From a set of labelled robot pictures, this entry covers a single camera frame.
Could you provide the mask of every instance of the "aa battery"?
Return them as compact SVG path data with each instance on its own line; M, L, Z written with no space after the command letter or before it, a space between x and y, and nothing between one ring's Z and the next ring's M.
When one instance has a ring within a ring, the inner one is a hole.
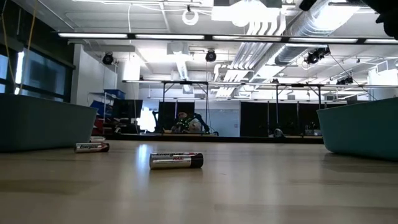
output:
M201 168L202 165L203 154L199 152L152 153L149 156L151 169Z
M105 142L105 138L101 136L92 136L90 137L90 142Z
M84 152L108 152L108 143L78 143L75 146L75 153Z

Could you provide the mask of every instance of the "battery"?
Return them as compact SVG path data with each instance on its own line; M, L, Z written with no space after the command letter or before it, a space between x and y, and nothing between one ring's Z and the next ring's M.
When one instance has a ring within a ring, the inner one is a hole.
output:
M101 136L90 137L90 142L105 142L105 138Z
M199 152L168 152L151 153L149 167L151 169L201 168L203 154Z
M78 143L75 146L75 153L84 152L108 152L108 143Z

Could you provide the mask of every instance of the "wooden table surface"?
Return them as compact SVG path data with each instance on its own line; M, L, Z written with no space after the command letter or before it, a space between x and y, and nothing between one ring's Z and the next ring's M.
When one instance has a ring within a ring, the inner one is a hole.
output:
M398 164L313 144L109 141L0 154L0 223L398 223ZM150 171L151 152L202 169Z

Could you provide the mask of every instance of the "ceiling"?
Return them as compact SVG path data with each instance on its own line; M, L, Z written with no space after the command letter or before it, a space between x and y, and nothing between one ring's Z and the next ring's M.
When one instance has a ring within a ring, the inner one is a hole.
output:
M13 0L24 9L32 12L34 1ZM40 0L37 17L62 32L129 32L127 21L127 4L103 4L100 2L79 2L72 0ZM211 11L212 0L203 1L200 10ZM245 34L246 27L237 27L232 22L212 21L211 16L200 14L199 21L194 26L188 26L182 21L182 13L185 6L164 6L165 18L160 11L160 6L151 5L153 10L133 5L130 10L131 32L133 33L173 33L173 34ZM299 11L289 9L287 21L290 21ZM335 37L386 37L382 24L376 24L377 15L369 9L358 11L347 23L332 33ZM176 70L173 62L162 61L160 55L164 55L167 41L133 40L99 40L91 41L91 45L104 47L107 45L132 44L146 60L150 70L144 70L145 75L170 74ZM188 70L212 71L214 63L206 63L204 58L207 49L215 49L218 54L218 62L230 62L238 51L240 43L227 42L190 42L190 51L195 53L194 59L187 62ZM374 62L381 57L397 57L398 46L368 46L368 45L331 45L331 54L339 62L331 57L323 59L318 65L309 69L300 63L297 67L287 67L282 71L284 78L301 78L313 83L322 82L345 70L357 67L364 62ZM128 53L120 53L118 57L126 58ZM355 73L354 78L358 82L366 82L366 69Z

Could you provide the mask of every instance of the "teal container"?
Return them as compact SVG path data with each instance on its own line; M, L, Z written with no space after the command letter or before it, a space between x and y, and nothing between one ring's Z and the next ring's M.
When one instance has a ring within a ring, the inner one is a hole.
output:
M329 151L398 161L398 98L317 112Z

